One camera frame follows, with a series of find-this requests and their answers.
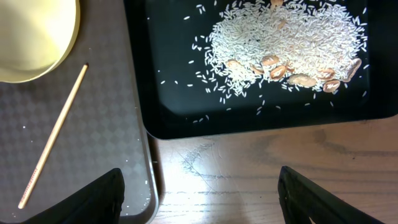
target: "tray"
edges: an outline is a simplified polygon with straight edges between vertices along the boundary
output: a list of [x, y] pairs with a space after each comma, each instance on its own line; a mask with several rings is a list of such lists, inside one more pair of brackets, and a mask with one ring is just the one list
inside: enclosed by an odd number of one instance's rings
[[[54, 71], [0, 83], [0, 223], [22, 222], [111, 169], [122, 170], [120, 223], [154, 218], [158, 196], [142, 125], [122, 1], [81, 1], [75, 46]], [[75, 101], [23, 210], [18, 203], [62, 106], [88, 62]]]
[[[131, 11], [127, 21], [144, 125], [154, 137], [173, 139], [290, 128], [386, 118], [398, 113], [398, 103], [393, 100], [397, 96], [394, 72], [397, 32], [390, 28], [397, 20], [393, 11], [398, 6], [395, 1], [336, 2], [359, 16], [361, 22], [368, 23], [369, 56], [364, 52], [358, 54], [363, 63], [349, 88], [342, 85], [337, 95], [317, 93], [313, 100], [311, 90], [292, 94], [282, 90], [279, 83], [270, 83], [263, 84], [261, 89], [252, 86], [246, 98], [233, 95], [225, 105], [219, 103], [221, 92], [206, 93], [205, 88], [213, 89], [213, 85], [196, 77], [196, 71], [204, 73], [211, 67], [205, 67], [203, 52], [192, 50], [194, 36], [208, 35], [212, 25], [221, 20], [218, 13], [232, 1], [218, 0], [216, 6], [213, 3], [214, 0], [126, 1], [126, 8]], [[206, 8], [202, 15], [197, 4]], [[362, 13], [365, 6], [367, 14]], [[256, 116], [263, 100], [266, 104]], [[202, 122], [193, 123], [201, 118]]]

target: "textured gray surface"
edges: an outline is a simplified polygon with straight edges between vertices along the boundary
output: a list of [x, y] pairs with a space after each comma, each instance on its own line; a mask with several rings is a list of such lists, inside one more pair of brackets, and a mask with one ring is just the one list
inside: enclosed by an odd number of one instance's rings
[[[20, 222], [112, 168], [126, 184], [122, 215], [148, 206], [150, 181], [137, 121], [122, 1], [81, 1], [76, 44], [53, 72], [0, 83], [0, 221]], [[84, 63], [90, 67], [32, 195], [17, 205]]]

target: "black tray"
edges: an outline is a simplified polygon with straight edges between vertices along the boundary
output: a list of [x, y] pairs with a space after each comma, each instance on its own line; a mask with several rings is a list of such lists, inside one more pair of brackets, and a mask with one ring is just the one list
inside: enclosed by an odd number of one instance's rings
[[[209, 68], [204, 65], [203, 51], [191, 49], [194, 36], [208, 35], [212, 25], [221, 20], [218, 13], [232, 1], [218, 0], [217, 6], [213, 3], [214, 0], [125, 2], [126, 10], [133, 12], [127, 14], [127, 21], [144, 125], [151, 135], [161, 139], [185, 138], [386, 118], [398, 113], [394, 100], [398, 95], [394, 69], [398, 35], [393, 28], [398, 18], [397, 1], [336, 2], [369, 24], [369, 55], [358, 53], [363, 64], [349, 88], [341, 85], [338, 94], [317, 93], [313, 100], [311, 90], [290, 93], [282, 90], [280, 83], [263, 83], [261, 89], [248, 89], [246, 98], [233, 95], [225, 105], [219, 103], [221, 92], [207, 94], [206, 83], [196, 77], [196, 71]], [[206, 7], [202, 15], [195, 8], [197, 4]], [[363, 15], [365, 6], [368, 13]], [[266, 104], [256, 116], [262, 100]], [[202, 122], [193, 123], [200, 118], [204, 118]]]

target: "wooden chopstick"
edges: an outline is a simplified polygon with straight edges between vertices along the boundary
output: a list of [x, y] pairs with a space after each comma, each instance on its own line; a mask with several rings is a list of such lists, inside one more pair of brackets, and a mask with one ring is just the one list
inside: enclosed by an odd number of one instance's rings
[[25, 192], [21, 198], [21, 201], [19, 202], [19, 205], [18, 205], [19, 209], [23, 209], [25, 207], [26, 202], [29, 199], [30, 194], [32, 193], [32, 190], [37, 182], [37, 179], [39, 178], [39, 175], [44, 167], [45, 161], [47, 160], [47, 158], [50, 154], [51, 148], [54, 145], [54, 142], [58, 136], [58, 133], [60, 132], [63, 121], [67, 117], [70, 106], [72, 105], [72, 102], [75, 99], [77, 91], [79, 90], [81, 81], [83, 80], [83, 77], [85, 76], [87, 68], [88, 68], [88, 63], [85, 64], [83, 66], [83, 68], [81, 69], [81, 72], [76, 79], [76, 82], [72, 88], [72, 91], [69, 93], [68, 99], [65, 102], [65, 105], [63, 106], [63, 108], [61, 110], [60, 116], [58, 117], [57, 122], [55, 122], [55, 126], [54, 126], [53, 130], [51, 131], [49, 140], [47, 141], [47, 144], [44, 147], [43, 153], [40, 156], [40, 159], [36, 165], [36, 168], [33, 171], [32, 177], [30, 178], [30, 181], [27, 184]]

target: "table surface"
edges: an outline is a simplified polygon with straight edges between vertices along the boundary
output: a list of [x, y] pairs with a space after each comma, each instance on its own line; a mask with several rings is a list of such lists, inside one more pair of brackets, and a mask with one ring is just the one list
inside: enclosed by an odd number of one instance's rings
[[398, 116], [161, 141], [154, 223], [284, 223], [277, 193], [290, 166], [384, 223], [398, 223]]

